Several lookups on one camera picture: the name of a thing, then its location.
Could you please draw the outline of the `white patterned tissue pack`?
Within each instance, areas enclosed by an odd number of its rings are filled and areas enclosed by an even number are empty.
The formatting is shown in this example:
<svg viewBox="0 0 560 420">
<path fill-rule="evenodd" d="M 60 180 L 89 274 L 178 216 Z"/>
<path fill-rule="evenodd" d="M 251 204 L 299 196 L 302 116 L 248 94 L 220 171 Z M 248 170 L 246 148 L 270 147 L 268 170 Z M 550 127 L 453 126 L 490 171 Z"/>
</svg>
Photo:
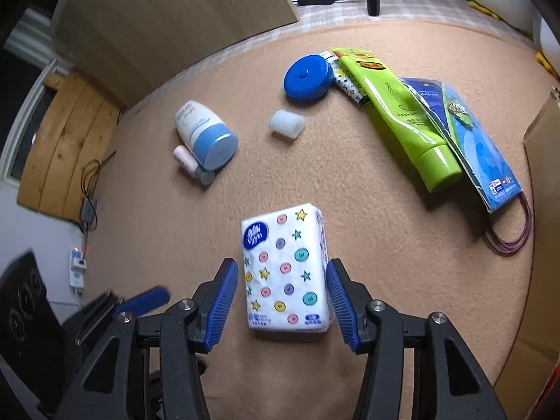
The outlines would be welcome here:
<svg viewBox="0 0 560 420">
<path fill-rule="evenodd" d="M 321 210 L 311 203 L 241 222 L 247 321 L 252 330 L 324 333 L 333 319 Z"/>
</svg>

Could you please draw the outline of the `white blue lotion bottle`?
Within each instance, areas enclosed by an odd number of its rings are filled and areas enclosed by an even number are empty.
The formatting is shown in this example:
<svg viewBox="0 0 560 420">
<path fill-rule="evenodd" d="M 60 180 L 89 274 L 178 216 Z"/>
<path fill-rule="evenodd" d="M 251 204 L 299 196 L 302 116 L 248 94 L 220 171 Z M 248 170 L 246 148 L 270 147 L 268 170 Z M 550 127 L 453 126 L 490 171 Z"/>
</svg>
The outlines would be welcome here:
<svg viewBox="0 0 560 420">
<path fill-rule="evenodd" d="M 238 137 L 210 108 L 188 100 L 176 112 L 176 130 L 206 171 L 225 166 L 236 154 Z"/>
</svg>

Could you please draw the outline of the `green hand cream tube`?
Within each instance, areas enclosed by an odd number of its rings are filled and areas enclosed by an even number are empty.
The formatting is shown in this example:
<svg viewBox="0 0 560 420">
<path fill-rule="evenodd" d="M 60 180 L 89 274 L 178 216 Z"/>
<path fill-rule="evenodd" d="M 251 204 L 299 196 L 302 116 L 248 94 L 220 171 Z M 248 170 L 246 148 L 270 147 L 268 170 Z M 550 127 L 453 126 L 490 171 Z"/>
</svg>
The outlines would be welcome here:
<svg viewBox="0 0 560 420">
<path fill-rule="evenodd" d="M 427 112 L 381 59 L 360 49 L 333 48 L 332 53 L 364 90 L 430 193 L 462 177 L 462 168 Z"/>
</svg>

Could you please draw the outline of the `blue cartoon packet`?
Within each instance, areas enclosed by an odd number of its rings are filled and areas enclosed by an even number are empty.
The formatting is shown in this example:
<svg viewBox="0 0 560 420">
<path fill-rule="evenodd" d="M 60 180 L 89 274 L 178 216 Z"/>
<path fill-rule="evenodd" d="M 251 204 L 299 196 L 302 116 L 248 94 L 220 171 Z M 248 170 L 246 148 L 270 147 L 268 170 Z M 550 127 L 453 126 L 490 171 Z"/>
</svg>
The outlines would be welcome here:
<svg viewBox="0 0 560 420">
<path fill-rule="evenodd" d="M 440 80 L 400 81 L 446 140 L 490 214 L 522 193 L 508 162 L 455 89 Z"/>
</svg>

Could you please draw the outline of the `small pink tube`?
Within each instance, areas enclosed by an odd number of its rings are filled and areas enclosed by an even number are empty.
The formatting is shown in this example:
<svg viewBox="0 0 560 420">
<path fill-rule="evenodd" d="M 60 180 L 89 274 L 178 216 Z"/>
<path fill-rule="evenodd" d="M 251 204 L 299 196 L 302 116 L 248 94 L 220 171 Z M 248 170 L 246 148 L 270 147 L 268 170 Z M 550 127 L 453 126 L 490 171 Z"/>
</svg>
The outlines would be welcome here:
<svg viewBox="0 0 560 420">
<path fill-rule="evenodd" d="M 176 146 L 173 152 L 173 156 L 180 164 L 181 168 L 183 168 L 183 170 L 186 171 L 190 177 L 198 180 L 202 186 L 210 186 L 212 182 L 215 181 L 215 173 L 203 169 L 197 162 L 196 158 L 184 145 Z"/>
</svg>

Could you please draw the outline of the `wooden plank panel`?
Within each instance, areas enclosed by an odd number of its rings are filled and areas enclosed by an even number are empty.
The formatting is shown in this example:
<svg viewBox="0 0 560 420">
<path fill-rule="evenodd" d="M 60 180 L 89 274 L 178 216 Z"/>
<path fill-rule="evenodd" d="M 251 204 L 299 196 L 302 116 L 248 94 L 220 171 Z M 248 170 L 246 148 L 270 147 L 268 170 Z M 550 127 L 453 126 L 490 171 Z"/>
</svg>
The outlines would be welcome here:
<svg viewBox="0 0 560 420">
<path fill-rule="evenodd" d="M 84 168 L 105 158 L 121 106 L 77 68 L 66 78 L 49 73 L 43 84 L 55 96 L 31 145 L 17 204 L 78 223 L 85 198 L 81 187 Z"/>
</svg>

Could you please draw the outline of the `white translucent cap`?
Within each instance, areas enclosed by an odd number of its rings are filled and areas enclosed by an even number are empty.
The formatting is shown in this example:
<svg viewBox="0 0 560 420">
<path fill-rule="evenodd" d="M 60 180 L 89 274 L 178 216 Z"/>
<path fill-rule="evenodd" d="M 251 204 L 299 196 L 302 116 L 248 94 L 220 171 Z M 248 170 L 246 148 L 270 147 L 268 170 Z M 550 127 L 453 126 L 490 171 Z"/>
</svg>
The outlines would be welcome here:
<svg viewBox="0 0 560 420">
<path fill-rule="evenodd" d="M 272 115 L 268 124 L 272 132 L 288 139 L 297 139 L 304 131 L 306 122 L 303 116 L 281 109 Z"/>
</svg>

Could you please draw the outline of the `cardboard box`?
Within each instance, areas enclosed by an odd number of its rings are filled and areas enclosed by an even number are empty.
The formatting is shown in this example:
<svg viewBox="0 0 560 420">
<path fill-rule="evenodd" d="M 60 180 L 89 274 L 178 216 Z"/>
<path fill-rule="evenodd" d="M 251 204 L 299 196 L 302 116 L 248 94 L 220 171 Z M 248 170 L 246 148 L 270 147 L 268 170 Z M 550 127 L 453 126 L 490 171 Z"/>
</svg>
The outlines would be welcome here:
<svg viewBox="0 0 560 420">
<path fill-rule="evenodd" d="M 559 417 L 559 90 L 525 132 L 534 213 L 532 274 L 495 389 L 509 419 Z"/>
</svg>

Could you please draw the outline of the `blue round container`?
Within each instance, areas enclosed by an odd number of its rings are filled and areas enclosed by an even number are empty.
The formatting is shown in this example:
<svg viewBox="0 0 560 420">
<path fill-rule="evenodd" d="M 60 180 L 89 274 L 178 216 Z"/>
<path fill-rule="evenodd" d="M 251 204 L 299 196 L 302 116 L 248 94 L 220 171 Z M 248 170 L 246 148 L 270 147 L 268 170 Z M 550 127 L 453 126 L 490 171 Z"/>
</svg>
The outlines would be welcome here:
<svg viewBox="0 0 560 420">
<path fill-rule="evenodd" d="M 290 66 L 283 87 L 286 95 L 298 102 L 314 102 L 328 92 L 333 82 L 333 69 L 320 55 L 306 55 Z"/>
</svg>

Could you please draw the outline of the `light wood headboard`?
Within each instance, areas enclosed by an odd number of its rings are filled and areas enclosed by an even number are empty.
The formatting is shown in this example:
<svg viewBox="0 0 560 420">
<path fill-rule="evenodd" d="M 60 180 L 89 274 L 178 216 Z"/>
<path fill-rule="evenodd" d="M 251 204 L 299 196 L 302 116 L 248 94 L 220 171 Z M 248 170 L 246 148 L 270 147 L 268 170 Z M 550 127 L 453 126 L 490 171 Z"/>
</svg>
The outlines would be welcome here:
<svg viewBox="0 0 560 420">
<path fill-rule="evenodd" d="M 297 22 L 292 0 L 59 0 L 61 55 L 132 106 L 185 68 Z"/>
</svg>

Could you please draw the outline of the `black power strip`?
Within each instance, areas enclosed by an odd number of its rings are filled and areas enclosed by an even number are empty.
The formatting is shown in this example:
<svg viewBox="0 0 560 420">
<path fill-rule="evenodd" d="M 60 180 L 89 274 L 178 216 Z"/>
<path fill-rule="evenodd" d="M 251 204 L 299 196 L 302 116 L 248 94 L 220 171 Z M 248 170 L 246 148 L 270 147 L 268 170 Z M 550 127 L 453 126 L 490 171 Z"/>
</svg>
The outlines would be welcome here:
<svg viewBox="0 0 560 420">
<path fill-rule="evenodd" d="M 329 6 L 336 2 L 336 0 L 297 0 L 296 4 L 304 6 Z"/>
</svg>

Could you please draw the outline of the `small white penguin plush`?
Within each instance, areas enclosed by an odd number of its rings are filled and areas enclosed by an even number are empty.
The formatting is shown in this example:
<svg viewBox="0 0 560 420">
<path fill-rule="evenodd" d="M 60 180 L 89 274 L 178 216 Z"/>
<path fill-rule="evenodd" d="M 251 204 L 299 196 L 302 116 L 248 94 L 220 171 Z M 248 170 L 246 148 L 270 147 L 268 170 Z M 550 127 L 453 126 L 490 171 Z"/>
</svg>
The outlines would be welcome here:
<svg viewBox="0 0 560 420">
<path fill-rule="evenodd" d="M 537 48 L 537 61 L 548 73 L 559 79 L 559 43 L 537 9 L 533 11 L 532 35 Z"/>
</svg>

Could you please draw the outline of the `white wall socket charger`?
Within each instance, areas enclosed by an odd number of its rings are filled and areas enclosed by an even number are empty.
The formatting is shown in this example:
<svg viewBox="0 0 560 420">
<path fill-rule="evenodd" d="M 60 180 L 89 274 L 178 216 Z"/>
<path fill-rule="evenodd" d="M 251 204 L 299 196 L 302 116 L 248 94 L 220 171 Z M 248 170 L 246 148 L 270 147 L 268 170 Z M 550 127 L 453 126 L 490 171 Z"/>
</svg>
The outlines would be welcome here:
<svg viewBox="0 0 560 420">
<path fill-rule="evenodd" d="M 86 269 L 84 253 L 75 246 L 68 255 L 68 283 L 71 288 L 84 289 L 84 272 L 86 272 Z"/>
</svg>

